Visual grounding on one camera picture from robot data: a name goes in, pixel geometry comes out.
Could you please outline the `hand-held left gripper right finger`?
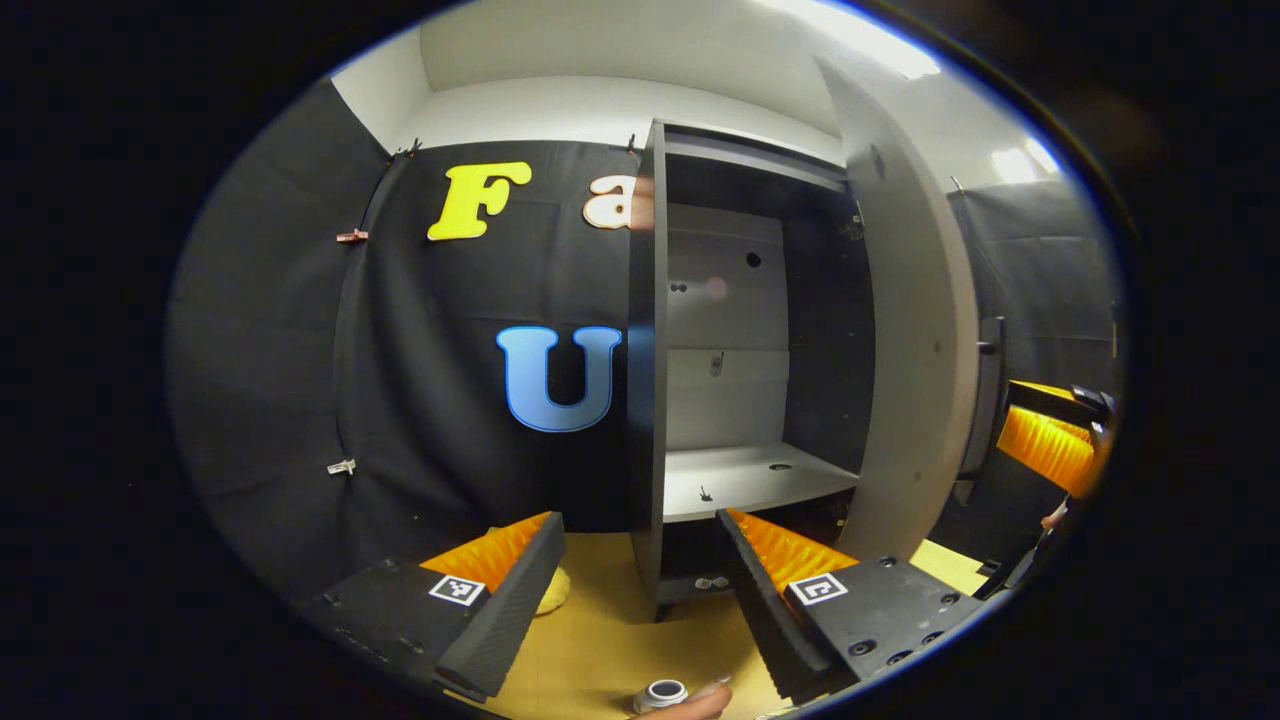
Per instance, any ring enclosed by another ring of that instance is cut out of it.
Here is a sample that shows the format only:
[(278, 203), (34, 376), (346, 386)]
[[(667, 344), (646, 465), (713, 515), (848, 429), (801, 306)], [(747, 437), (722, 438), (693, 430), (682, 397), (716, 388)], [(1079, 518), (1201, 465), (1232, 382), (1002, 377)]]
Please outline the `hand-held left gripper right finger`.
[(914, 662), (984, 605), (906, 560), (860, 561), (736, 509), (716, 525), (765, 669), (795, 705)]

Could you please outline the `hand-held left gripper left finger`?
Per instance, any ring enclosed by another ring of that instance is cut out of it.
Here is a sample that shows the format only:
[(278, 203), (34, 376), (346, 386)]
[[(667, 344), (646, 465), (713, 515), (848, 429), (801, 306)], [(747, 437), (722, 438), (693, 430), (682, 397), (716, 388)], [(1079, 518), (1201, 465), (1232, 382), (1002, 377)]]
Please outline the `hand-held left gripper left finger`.
[(564, 553), (541, 512), (434, 559), (385, 559), (301, 601), (314, 626), (415, 691), (499, 694)]

